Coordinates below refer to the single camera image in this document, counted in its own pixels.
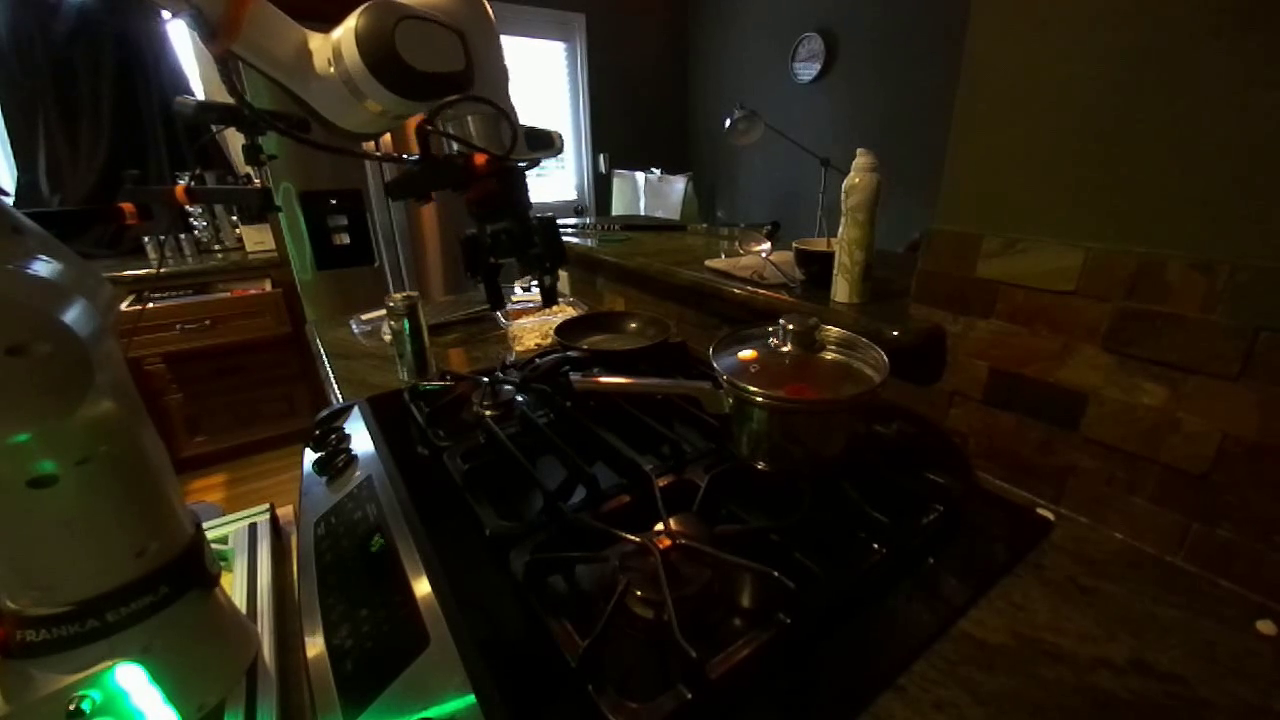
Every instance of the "brick wall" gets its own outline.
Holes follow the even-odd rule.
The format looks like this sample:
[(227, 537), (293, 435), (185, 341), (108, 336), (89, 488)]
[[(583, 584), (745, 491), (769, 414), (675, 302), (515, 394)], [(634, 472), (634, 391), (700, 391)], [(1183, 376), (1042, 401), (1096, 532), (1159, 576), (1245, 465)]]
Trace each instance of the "brick wall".
[(929, 233), (911, 300), (984, 472), (1280, 599), (1280, 268)]

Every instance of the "green light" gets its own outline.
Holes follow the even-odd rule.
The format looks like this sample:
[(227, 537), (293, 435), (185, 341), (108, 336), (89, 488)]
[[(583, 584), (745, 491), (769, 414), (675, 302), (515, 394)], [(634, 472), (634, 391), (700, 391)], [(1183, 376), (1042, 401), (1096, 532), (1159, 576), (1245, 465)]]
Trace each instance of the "green light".
[(153, 679), (142, 662), (116, 662), (108, 676), (125, 704), (130, 708), (135, 720), (181, 720), (177, 708), (167, 704), (164, 688)]
[(473, 708), (475, 708), (475, 690), (469, 690), (469, 696), (449, 696), (449, 701), (438, 701), (438, 704), (424, 708), (424, 714), (420, 714), (420, 720), (462, 714), (462, 712), (473, 712)]

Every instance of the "pan handle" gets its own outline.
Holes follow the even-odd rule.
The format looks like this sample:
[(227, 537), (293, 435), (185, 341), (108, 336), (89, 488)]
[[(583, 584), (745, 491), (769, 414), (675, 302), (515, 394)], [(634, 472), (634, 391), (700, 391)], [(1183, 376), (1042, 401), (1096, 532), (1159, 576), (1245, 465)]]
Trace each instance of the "pan handle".
[(599, 391), (599, 394), (688, 394), (706, 412), (722, 412), (722, 391), (712, 381), (572, 373), (569, 383), (574, 391)]

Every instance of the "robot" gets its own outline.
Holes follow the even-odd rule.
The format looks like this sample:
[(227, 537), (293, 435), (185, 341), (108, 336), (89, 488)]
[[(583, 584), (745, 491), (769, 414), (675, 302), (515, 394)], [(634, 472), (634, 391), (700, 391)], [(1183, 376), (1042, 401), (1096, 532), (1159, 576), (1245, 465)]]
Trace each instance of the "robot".
[[(358, 138), (426, 113), (397, 190), (462, 190), (475, 270), (555, 270), (488, 0), (373, 0), (330, 31), (269, 0), (172, 2)], [(110, 341), (110, 292), (0, 205), (0, 714), (211, 714), (257, 654)]]

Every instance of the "wall clock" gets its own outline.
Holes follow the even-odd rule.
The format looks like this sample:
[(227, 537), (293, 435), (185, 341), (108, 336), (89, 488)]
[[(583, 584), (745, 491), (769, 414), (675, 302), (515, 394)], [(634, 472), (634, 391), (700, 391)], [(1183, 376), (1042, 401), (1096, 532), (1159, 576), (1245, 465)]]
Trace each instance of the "wall clock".
[(822, 74), (831, 58), (828, 34), (822, 31), (798, 31), (792, 47), (792, 81), (810, 82)]

